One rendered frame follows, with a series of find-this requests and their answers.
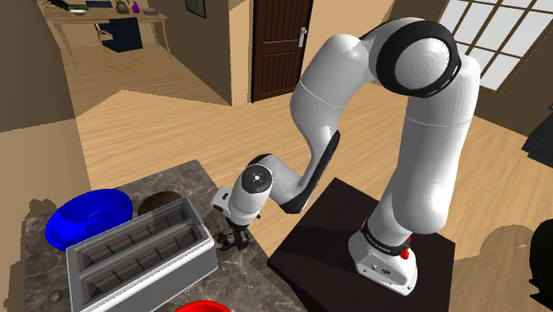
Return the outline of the wooden desk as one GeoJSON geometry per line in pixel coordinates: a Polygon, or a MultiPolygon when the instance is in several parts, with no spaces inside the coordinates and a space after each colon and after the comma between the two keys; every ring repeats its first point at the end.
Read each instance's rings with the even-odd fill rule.
{"type": "Polygon", "coordinates": [[[162,34],[163,34],[163,40],[166,45],[166,51],[168,53],[168,56],[171,56],[170,48],[167,41],[167,32],[166,32],[167,16],[165,16],[161,12],[158,12],[157,14],[151,14],[151,15],[145,14],[145,12],[153,12],[153,11],[154,11],[153,8],[139,7],[138,13],[133,13],[133,12],[119,13],[116,11],[116,5],[114,5],[113,8],[90,8],[83,14],[75,14],[73,12],[66,11],[63,8],[45,7],[43,9],[43,15],[44,15],[44,18],[47,21],[49,21],[52,24],[52,26],[54,26],[54,28],[57,30],[58,35],[61,38],[61,41],[63,42],[65,49],[69,55],[72,66],[74,68],[77,68],[70,43],[66,37],[66,33],[63,28],[64,25],[107,23],[109,19],[136,17],[139,23],[151,24],[155,43],[157,46],[160,46],[159,38],[157,37],[157,33],[155,31],[155,26],[154,26],[155,23],[160,23],[162,34]]]}

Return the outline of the dark furniture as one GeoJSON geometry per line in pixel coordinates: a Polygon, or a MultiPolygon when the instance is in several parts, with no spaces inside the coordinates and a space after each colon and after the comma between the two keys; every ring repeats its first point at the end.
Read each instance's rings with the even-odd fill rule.
{"type": "Polygon", "coordinates": [[[553,168],[553,104],[551,114],[528,136],[522,150],[527,157],[553,168]]]}

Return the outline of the brown round bowl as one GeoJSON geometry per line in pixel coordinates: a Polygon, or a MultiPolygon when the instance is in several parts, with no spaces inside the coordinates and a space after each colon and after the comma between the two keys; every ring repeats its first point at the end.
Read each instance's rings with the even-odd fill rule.
{"type": "Polygon", "coordinates": [[[174,191],[160,191],[145,199],[137,209],[137,215],[145,215],[152,210],[180,199],[182,196],[174,191]]]}

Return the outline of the dark robot stand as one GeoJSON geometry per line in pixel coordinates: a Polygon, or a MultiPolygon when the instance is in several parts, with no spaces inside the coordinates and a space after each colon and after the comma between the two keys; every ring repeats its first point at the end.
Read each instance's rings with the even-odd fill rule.
{"type": "Polygon", "coordinates": [[[308,312],[448,312],[455,244],[439,234],[412,235],[418,279],[408,296],[357,273],[348,240],[377,203],[333,179],[270,256],[269,267],[308,312]]]}

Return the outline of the window with brown frame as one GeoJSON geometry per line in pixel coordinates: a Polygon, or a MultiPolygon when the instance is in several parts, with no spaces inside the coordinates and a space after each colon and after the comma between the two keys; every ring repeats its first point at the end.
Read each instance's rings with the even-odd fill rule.
{"type": "Polygon", "coordinates": [[[448,0],[440,23],[479,62],[480,86],[497,92],[553,26],[553,0],[448,0]]]}

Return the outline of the grey toaster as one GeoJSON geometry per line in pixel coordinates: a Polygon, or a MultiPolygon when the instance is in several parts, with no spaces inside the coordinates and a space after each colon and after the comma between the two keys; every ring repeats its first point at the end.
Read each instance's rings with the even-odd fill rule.
{"type": "Polygon", "coordinates": [[[68,247],[66,264],[71,312],[153,312],[218,269],[186,198],[68,247]]]}

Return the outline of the blue chair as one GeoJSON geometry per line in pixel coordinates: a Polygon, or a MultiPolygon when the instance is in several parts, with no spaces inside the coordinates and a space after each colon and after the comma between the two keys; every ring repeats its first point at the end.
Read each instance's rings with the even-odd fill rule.
{"type": "Polygon", "coordinates": [[[145,66],[145,63],[138,60],[135,54],[135,51],[144,47],[137,18],[109,19],[107,23],[95,23],[94,27],[108,66],[121,72],[133,67],[145,66]],[[130,52],[136,64],[115,66],[107,55],[108,51],[130,52]]]}

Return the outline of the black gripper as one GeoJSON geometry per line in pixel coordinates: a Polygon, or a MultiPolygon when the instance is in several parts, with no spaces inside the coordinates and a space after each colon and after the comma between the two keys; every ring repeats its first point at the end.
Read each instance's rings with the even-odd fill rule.
{"type": "Polygon", "coordinates": [[[221,251],[226,251],[233,247],[233,236],[236,238],[235,244],[237,250],[242,251],[248,247],[249,239],[247,235],[247,225],[239,225],[234,223],[230,218],[227,223],[232,230],[223,230],[215,236],[217,248],[221,251]]]}

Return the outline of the dark brown door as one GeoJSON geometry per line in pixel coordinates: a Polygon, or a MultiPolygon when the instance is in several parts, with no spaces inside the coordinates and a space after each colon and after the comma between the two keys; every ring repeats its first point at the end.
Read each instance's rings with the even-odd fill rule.
{"type": "Polygon", "coordinates": [[[294,90],[314,0],[253,0],[253,102],[294,90]]]}

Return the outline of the dark wall picture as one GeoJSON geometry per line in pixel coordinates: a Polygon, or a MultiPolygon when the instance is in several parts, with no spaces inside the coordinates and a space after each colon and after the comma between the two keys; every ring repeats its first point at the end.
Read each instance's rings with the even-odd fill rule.
{"type": "Polygon", "coordinates": [[[205,0],[184,0],[185,8],[187,11],[205,19],[206,18],[206,4],[205,0]]]}

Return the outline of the blue bowl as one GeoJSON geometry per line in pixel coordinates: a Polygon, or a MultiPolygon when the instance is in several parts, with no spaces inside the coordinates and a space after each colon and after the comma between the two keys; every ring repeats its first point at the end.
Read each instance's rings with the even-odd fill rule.
{"type": "Polygon", "coordinates": [[[73,246],[132,218],[129,196],[115,189],[83,193],[62,205],[50,217],[44,230],[47,242],[65,252],[73,246]]]}

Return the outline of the red bowl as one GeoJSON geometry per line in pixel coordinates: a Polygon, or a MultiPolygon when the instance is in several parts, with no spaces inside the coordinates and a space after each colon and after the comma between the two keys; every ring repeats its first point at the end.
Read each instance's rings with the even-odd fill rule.
{"type": "Polygon", "coordinates": [[[233,312],[221,303],[213,300],[196,300],[180,308],[174,312],[233,312]]]}

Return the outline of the black rounded object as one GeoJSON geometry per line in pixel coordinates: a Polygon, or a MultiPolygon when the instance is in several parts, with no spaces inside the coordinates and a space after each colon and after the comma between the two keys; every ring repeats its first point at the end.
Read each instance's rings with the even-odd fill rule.
{"type": "Polygon", "coordinates": [[[542,222],[535,230],[530,244],[529,283],[539,292],[530,297],[553,311],[553,219],[542,222]]]}

